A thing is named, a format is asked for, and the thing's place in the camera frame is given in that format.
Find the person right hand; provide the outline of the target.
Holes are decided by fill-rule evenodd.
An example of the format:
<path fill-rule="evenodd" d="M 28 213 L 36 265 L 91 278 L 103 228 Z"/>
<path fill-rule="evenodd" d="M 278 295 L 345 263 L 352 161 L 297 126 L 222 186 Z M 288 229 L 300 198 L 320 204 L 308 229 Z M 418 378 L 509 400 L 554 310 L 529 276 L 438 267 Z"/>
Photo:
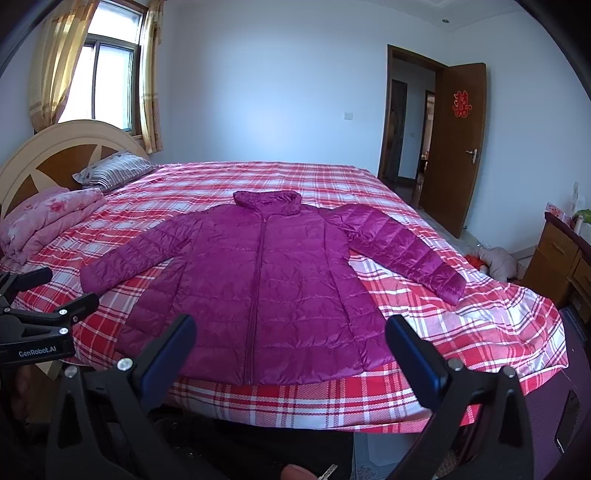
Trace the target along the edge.
<path fill-rule="evenodd" d="M 287 465 L 280 473 L 280 480 L 317 480 L 318 477 L 308 469 L 297 466 Z"/>

